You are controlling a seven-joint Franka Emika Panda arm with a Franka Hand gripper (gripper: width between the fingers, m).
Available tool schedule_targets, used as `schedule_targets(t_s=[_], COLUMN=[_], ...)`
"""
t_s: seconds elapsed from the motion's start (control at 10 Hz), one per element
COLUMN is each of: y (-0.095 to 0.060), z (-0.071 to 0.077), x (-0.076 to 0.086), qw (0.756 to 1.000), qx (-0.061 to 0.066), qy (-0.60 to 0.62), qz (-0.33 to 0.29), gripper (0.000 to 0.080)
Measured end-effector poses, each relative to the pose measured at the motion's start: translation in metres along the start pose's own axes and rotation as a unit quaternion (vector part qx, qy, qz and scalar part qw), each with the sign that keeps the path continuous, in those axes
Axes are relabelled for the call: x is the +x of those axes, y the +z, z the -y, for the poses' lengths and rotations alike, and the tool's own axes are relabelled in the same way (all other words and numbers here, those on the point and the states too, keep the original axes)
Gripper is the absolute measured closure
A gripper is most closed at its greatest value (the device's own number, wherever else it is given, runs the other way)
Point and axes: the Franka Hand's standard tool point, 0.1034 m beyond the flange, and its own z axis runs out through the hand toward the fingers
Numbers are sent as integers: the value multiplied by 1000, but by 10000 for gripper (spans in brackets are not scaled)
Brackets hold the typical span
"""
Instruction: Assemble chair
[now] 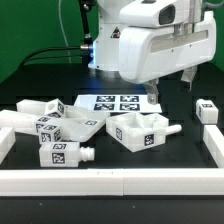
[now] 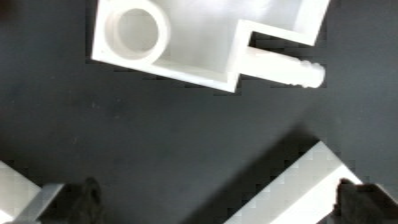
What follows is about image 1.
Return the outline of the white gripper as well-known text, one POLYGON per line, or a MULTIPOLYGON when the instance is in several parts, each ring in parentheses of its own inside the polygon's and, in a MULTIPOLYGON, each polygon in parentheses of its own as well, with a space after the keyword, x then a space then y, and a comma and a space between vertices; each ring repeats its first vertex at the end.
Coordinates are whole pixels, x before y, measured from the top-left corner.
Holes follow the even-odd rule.
POLYGON ((196 65, 210 61, 216 51, 216 22, 212 11, 195 25, 194 33, 176 36, 173 27, 127 27, 119 40, 119 73, 131 83, 144 83, 148 102, 158 102, 157 78, 184 70, 183 91, 189 92, 196 65))

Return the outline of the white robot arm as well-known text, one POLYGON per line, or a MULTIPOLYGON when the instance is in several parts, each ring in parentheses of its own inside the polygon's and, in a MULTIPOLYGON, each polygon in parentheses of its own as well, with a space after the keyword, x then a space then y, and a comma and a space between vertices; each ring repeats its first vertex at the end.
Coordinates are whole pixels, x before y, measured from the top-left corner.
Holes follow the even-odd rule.
POLYGON ((94 5, 95 39, 83 22, 88 67, 142 84, 151 104, 158 102, 161 77, 181 72, 183 86, 191 89, 197 66, 215 55, 213 11, 224 7, 224 0, 80 0, 80 11, 87 13, 94 5))

